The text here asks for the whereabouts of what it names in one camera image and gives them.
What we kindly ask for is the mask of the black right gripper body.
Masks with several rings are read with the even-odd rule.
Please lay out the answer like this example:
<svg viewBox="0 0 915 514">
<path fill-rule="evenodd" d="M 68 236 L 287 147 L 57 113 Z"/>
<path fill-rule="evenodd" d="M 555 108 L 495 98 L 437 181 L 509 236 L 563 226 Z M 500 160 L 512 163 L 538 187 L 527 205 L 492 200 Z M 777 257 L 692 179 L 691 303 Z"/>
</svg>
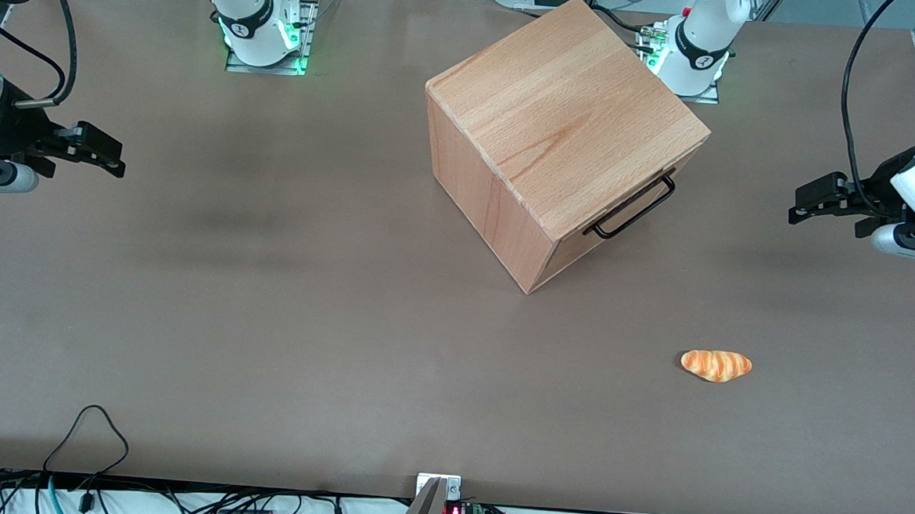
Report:
<svg viewBox="0 0 915 514">
<path fill-rule="evenodd" d="M 0 178 L 38 180 L 54 178 L 52 143 L 61 129 L 43 109 L 17 109 L 16 102 L 30 96 L 0 79 Z"/>
</svg>

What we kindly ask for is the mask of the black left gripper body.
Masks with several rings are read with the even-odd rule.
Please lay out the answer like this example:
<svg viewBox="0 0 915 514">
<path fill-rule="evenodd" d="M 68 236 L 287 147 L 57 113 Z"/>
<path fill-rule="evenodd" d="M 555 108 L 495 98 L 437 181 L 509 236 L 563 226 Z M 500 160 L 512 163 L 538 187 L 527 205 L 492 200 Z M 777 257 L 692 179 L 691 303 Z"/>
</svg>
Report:
<svg viewBox="0 0 915 514">
<path fill-rule="evenodd" d="M 915 146 L 904 149 L 878 165 L 869 178 L 865 178 L 863 172 L 859 171 L 859 166 L 852 162 L 853 186 L 862 197 L 857 203 L 861 203 L 871 217 L 880 219 L 885 225 L 906 221 L 908 217 L 906 203 L 893 187 L 892 177 L 906 168 L 914 156 Z"/>
</svg>

